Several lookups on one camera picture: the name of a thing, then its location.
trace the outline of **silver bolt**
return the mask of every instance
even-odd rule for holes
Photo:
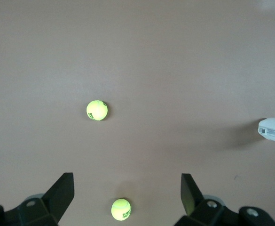
[[[251,208],[247,209],[247,213],[254,217],[257,217],[259,215],[259,213],[256,210],[251,209]]]
[[[213,207],[213,208],[216,208],[216,207],[218,206],[214,201],[208,201],[208,202],[207,202],[207,205],[208,205],[209,207]]]
[[[33,206],[33,205],[35,205],[35,204],[36,204],[35,201],[30,201],[30,202],[28,202],[28,203],[26,204],[26,206],[27,206],[27,207],[30,207],[30,206]]]

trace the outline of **white bottle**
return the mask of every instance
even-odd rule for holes
[[[258,132],[264,138],[275,141],[275,118],[267,118],[260,121]]]

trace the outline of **tennis ball logo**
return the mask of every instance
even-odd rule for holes
[[[131,205],[126,199],[116,200],[111,208],[111,214],[115,220],[126,220],[131,213]]]
[[[88,117],[92,120],[100,121],[106,117],[108,113],[108,107],[103,101],[94,100],[88,104],[86,112]]]

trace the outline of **tennis ball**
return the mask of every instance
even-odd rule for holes
[[[86,108],[89,118],[95,121],[104,119],[108,113],[107,105],[101,100],[94,100],[90,102]]]
[[[111,208],[111,214],[115,220],[126,220],[131,213],[130,203],[126,199],[116,200]]]

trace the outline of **yellow-green tennis ball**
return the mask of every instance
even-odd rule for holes
[[[126,199],[116,200],[111,208],[111,214],[115,220],[126,220],[131,213],[130,203]]]
[[[95,121],[104,119],[108,113],[107,105],[101,100],[94,100],[90,102],[86,108],[89,118]]]

